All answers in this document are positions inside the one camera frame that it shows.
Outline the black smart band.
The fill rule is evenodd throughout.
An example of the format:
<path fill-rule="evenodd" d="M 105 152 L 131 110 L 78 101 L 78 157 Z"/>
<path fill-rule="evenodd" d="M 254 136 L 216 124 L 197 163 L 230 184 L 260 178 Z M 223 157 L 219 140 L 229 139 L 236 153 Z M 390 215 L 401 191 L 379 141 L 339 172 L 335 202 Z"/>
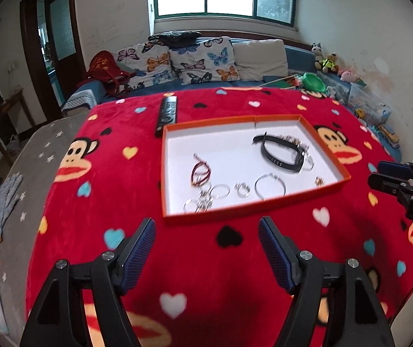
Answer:
<path fill-rule="evenodd" d="M 304 164 L 304 151 L 296 143 L 270 134 L 256 135 L 253 144 L 260 146 L 264 160 L 276 168 L 298 173 Z"/>

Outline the silver linked hoop earrings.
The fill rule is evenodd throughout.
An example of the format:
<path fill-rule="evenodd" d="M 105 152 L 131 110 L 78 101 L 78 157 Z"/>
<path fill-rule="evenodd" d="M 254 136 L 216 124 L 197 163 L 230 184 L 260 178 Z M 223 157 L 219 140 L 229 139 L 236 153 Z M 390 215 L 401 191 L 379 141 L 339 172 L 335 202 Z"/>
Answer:
<path fill-rule="evenodd" d="M 230 192 L 231 188 L 227 184 L 213 185 L 211 182 L 206 182 L 199 187 L 197 198 L 188 199 L 184 203 L 183 211 L 185 214 L 209 211 L 214 201 L 227 198 Z"/>

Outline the red monkey print blanket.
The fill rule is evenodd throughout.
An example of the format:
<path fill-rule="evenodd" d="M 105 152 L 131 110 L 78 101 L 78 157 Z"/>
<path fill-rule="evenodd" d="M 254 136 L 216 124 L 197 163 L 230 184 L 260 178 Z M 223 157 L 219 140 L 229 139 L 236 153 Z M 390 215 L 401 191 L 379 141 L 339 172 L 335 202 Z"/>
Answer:
<path fill-rule="evenodd" d="M 29 263 L 31 312 L 57 261 L 99 258 L 156 224 L 155 243 L 123 308 L 145 346 L 271 346 L 292 296 L 276 282 L 258 223 L 279 230 L 316 259 L 355 259 L 386 320 L 413 291 L 413 221 L 368 177 L 389 153 L 335 100 L 278 88 L 180 91 L 177 124 L 222 117 L 302 115 L 351 174 L 334 193 L 270 211 L 211 222 L 169 224 L 162 216 L 162 138 L 155 136 L 162 94 L 94 107 L 69 144 L 50 187 Z"/>

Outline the clear plastic storage box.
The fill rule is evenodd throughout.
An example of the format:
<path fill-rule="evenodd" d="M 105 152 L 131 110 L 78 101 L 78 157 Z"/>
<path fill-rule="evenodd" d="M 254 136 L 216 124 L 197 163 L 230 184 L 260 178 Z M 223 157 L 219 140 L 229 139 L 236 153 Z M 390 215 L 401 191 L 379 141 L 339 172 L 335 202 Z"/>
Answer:
<path fill-rule="evenodd" d="M 354 83 L 351 84 L 347 105 L 367 125 L 372 126 L 385 123 L 392 113 L 390 106 L 379 96 Z"/>

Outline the orange shallow box tray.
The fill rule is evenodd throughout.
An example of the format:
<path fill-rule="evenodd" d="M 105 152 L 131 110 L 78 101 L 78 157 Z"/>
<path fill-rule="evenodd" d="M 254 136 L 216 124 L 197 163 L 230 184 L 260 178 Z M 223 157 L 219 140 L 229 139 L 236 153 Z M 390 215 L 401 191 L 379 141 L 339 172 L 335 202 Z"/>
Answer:
<path fill-rule="evenodd" d="M 287 136 L 308 146 L 298 173 L 264 160 L 256 135 Z M 162 137 L 162 216 L 169 224 L 211 222 L 270 211 L 341 190 L 351 174 L 302 115 L 222 117 L 168 125 Z M 227 198 L 209 211 L 185 214 L 206 182 L 227 184 Z"/>

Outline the green plastic bowl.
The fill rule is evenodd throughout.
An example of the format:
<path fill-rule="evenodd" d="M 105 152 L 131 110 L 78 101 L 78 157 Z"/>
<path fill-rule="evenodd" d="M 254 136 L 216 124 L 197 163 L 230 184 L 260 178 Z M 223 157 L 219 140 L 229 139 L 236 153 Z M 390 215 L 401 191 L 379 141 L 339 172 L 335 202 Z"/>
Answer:
<path fill-rule="evenodd" d="M 300 77 L 300 85 L 306 91 L 315 93 L 325 93 L 326 85 L 316 74 L 304 73 Z"/>

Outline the stuffed toy pile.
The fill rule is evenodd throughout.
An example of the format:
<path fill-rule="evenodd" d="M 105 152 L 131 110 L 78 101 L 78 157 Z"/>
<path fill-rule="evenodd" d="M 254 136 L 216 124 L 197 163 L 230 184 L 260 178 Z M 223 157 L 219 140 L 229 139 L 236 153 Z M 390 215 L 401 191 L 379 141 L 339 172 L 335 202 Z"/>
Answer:
<path fill-rule="evenodd" d="M 314 54 L 314 67 L 317 71 L 323 74 L 335 74 L 343 82 L 356 83 L 358 76 L 352 70 L 341 70 L 337 64 L 338 55 L 336 53 L 329 53 L 326 56 L 322 53 L 322 44 L 320 42 L 313 42 L 311 45 L 311 52 Z"/>

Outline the black remote control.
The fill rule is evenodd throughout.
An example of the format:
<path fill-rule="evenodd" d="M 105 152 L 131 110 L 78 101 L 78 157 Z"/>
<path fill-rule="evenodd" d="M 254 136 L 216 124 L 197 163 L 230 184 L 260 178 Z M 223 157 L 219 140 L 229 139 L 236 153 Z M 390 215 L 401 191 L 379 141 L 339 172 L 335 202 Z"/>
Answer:
<path fill-rule="evenodd" d="M 167 125 L 177 123 L 177 97 L 165 96 L 162 98 L 159 116 L 155 127 L 155 136 L 162 137 L 163 129 Z"/>

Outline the beige cushion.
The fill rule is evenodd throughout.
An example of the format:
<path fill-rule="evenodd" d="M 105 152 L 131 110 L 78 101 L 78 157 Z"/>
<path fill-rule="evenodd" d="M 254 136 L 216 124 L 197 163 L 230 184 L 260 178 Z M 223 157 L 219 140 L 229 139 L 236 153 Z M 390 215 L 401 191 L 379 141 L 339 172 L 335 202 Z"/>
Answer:
<path fill-rule="evenodd" d="M 258 82 L 266 76 L 289 74 L 286 47 L 281 39 L 233 43 L 235 65 L 243 81 Z"/>

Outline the butterfly pillow left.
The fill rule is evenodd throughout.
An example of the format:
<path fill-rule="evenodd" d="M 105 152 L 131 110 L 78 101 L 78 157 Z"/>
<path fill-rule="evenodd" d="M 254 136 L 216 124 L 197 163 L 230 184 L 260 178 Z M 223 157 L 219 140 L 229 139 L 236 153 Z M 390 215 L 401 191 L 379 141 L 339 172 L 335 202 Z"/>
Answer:
<path fill-rule="evenodd" d="M 158 42 L 130 45 L 113 54 L 118 66 L 134 73 L 127 85 L 131 91 L 174 81 L 170 50 Z"/>

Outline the butterfly pillow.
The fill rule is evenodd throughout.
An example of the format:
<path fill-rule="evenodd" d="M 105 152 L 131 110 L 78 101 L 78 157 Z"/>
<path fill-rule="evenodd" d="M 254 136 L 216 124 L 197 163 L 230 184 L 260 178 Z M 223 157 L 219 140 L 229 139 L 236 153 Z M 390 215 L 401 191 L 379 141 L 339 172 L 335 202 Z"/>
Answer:
<path fill-rule="evenodd" d="M 229 37 L 216 37 L 187 47 L 171 49 L 170 60 L 182 85 L 240 80 Z"/>
<path fill-rule="evenodd" d="M 113 54 L 118 66 L 134 73 L 127 85 L 131 91 L 174 81 L 170 50 L 158 42 L 130 45 Z"/>

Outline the red embroidered bag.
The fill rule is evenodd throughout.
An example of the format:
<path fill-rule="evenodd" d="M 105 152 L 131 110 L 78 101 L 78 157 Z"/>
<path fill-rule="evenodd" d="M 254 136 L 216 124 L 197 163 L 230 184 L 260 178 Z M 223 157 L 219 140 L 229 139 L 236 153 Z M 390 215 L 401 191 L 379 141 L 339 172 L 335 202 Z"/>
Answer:
<path fill-rule="evenodd" d="M 115 61 L 114 56 L 106 50 L 97 53 L 90 61 L 84 79 L 77 86 L 81 87 L 91 81 L 99 81 L 104 85 L 107 93 L 116 96 L 121 85 L 127 84 L 136 75 L 135 72 L 122 70 Z"/>

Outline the butterfly pillow right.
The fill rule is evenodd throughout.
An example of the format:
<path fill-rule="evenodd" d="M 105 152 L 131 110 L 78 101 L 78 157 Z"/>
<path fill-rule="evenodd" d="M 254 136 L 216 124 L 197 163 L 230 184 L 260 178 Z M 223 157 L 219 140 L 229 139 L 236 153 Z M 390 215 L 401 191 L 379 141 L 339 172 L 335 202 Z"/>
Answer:
<path fill-rule="evenodd" d="M 182 85 L 240 80 L 229 37 L 216 37 L 187 47 L 171 49 L 170 60 Z"/>

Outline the black cloth on pillows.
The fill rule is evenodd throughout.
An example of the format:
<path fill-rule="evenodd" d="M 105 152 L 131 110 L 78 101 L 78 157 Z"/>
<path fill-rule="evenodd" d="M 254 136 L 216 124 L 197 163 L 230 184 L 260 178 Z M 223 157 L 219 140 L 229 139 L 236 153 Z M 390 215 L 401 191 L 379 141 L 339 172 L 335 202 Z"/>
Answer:
<path fill-rule="evenodd" d="M 196 31 L 171 31 L 151 35 L 148 41 L 176 49 L 194 45 L 201 36 L 202 34 Z"/>

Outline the dark wooden door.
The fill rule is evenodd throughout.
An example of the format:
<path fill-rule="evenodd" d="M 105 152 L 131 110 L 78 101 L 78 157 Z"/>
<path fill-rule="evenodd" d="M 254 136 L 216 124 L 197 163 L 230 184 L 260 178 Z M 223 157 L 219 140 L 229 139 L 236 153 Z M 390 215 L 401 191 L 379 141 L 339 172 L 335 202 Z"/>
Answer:
<path fill-rule="evenodd" d="M 54 121 L 86 72 L 75 0 L 22 0 L 20 22 L 33 88 L 46 120 Z"/>

